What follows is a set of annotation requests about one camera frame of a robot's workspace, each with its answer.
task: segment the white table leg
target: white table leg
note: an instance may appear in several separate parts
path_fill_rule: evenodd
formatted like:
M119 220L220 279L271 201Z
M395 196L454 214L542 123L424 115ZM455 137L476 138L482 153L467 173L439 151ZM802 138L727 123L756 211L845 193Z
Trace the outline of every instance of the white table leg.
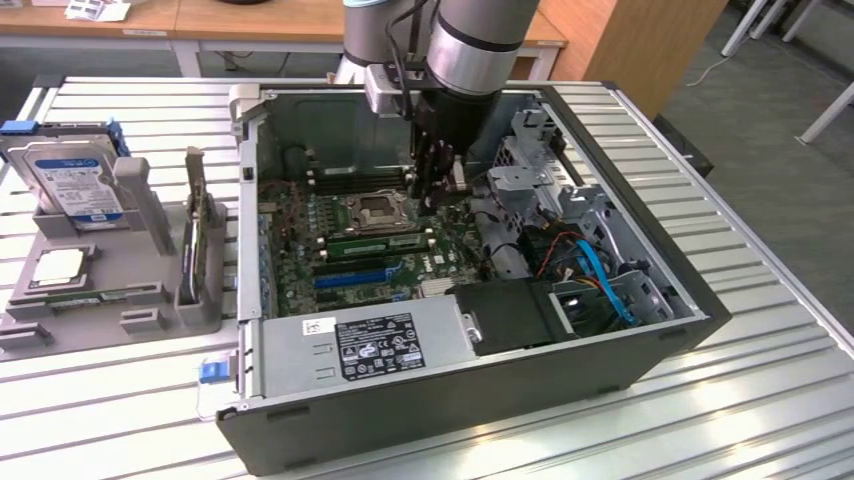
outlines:
M181 77L201 77L199 64L199 42L196 40L172 40L172 52L181 69Z
M776 0L776 2L774 2L774 5L771 5L771 8L768 8L768 11L764 14L764 17L759 22L759 25L756 25L756 28L754 28L752 32L750 32L750 38L752 38L754 40L759 40L759 37L764 35L766 30L771 26L771 23L776 20L780 12L783 11L783 6L786 5L786 1L787 0Z
M528 80L548 80L551 69L558 59L558 52L560 52L559 48L538 48L536 60L534 60L534 65L531 65Z
M730 55L732 55L732 53L735 53L735 49L742 43L742 38L747 33L747 29L750 28L750 25L752 25L752 21L759 16L759 12L762 11L762 7L764 7L766 3L768 3L768 0L754 0L752 5L750 6L750 10L747 10L747 15L744 15L744 18L742 18L742 21L738 24L738 27L735 27L735 31L732 32L732 36L730 36L730 40L726 42L723 50L720 50L720 55L723 55L724 57L728 57Z
M845 107L851 103L851 100L854 100L854 82L851 82L851 85L845 89L842 95L839 95L837 100L830 104L830 107L827 107L827 110L825 110L821 117L818 117L815 122L813 122L813 125L806 129L803 135L800 135L800 141L803 143L810 143L815 140L818 134L822 133L822 130L825 130L834 118L839 116Z
M813 13L813 10L815 9L815 7L821 3L821 1L822 0L811 0L810 1L810 4L803 9L803 12L800 12L800 16L795 20L795 23L791 24L791 28L786 32L786 35L783 35L783 42L790 42L791 39L795 38L795 35L798 34L798 30L800 29L800 26L803 25L806 17L810 16L810 13Z

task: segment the motherboard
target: motherboard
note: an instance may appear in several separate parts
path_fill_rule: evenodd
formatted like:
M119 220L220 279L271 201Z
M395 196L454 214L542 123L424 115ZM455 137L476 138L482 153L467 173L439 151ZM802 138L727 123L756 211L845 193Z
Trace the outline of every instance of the motherboard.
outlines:
M324 193L308 182L259 185L264 317L443 295L490 279L468 201L419 217L406 190Z

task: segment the hard drive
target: hard drive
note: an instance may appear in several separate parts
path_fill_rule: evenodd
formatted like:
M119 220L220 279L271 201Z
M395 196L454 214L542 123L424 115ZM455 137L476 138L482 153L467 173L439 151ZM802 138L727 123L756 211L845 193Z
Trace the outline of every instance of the hard drive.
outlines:
M41 213L68 215L79 230L127 226L133 208L116 186L116 158L128 155L119 124L33 125L31 133L0 130L0 154L32 193Z

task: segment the floor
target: floor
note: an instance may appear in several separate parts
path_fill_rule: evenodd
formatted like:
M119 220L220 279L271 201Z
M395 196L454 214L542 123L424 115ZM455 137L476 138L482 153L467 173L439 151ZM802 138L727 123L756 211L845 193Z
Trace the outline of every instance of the floor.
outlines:
M727 10L686 71L690 83L718 54L739 14ZM236 59L201 55L209 76L316 77L336 55L257 53ZM0 49L0 118L13 118L39 73L85 76L177 76L167 52ZM854 330L854 108L815 142L795 140L851 79L823 69L796 48L767 36L747 42L695 87L680 87L664 117L715 164L708 180L784 264Z
M738 20L724 11L683 84L722 59ZM715 190L854 331L854 108L809 146L794 138L850 82L766 35L676 90L663 115L715 164Z

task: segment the warning label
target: warning label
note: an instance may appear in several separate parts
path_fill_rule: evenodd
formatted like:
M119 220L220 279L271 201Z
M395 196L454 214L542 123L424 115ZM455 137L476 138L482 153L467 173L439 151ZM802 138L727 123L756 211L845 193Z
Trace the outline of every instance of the warning label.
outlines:
M104 222L121 216L121 205L97 160L36 160L36 167L43 185L75 220Z
M349 381L424 367L412 315L335 325L341 372Z

